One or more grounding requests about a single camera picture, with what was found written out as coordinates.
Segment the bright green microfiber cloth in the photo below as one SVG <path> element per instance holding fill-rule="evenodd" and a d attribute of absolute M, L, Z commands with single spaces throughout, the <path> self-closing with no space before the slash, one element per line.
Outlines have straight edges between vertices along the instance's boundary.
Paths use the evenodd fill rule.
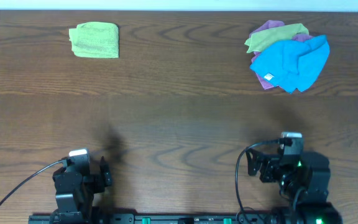
<path fill-rule="evenodd" d="M 83 58 L 119 58 L 119 28 L 108 22 L 86 22 L 69 29 L 71 50 Z"/>

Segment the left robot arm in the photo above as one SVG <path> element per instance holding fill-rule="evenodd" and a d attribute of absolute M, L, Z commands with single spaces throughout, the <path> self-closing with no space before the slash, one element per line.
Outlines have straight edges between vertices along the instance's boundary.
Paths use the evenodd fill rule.
<path fill-rule="evenodd" d="M 93 206 L 94 195 L 112 185 L 109 164 L 102 157 L 99 172 L 92 174 L 87 155 L 62 159 L 63 167 L 53 173 L 57 209 L 49 216 L 53 223 L 109 223 L 108 216 Z"/>

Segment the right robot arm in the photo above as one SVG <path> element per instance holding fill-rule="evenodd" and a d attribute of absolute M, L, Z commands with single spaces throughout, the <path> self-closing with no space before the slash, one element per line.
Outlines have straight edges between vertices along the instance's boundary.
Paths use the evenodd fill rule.
<path fill-rule="evenodd" d="M 260 173 L 263 183 L 276 182 L 279 194 L 289 201 L 277 207 L 262 223 L 342 224 L 342 216 L 327 201 L 331 170 L 329 159 L 317 152 L 297 151 L 277 155 L 249 149 L 246 152 L 248 174 Z"/>

